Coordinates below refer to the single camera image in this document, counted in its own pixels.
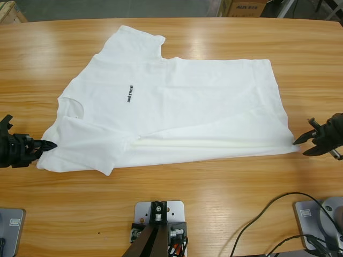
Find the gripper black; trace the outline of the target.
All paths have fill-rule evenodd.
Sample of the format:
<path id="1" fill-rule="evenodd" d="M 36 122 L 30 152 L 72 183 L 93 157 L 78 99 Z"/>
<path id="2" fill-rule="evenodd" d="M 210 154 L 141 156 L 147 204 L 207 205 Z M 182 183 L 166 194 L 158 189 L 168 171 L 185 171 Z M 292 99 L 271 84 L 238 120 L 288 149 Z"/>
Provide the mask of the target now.
<path id="1" fill-rule="evenodd" d="M 50 151 L 57 144 L 48 140 L 34 140 L 28 134 L 1 136 L 1 168 L 28 167 L 39 159 L 42 152 Z"/>
<path id="2" fill-rule="evenodd" d="M 341 161 L 342 155 L 337 148 L 342 146 L 342 113 L 336 113 L 325 124 L 319 125 L 314 118 L 309 120 L 314 128 L 299 136 L 293 145 L 299 145 L 312 139 L 314 147 L 303 152 L 305 156 L 320 156 L 330 153 L 336 160 Z"/>

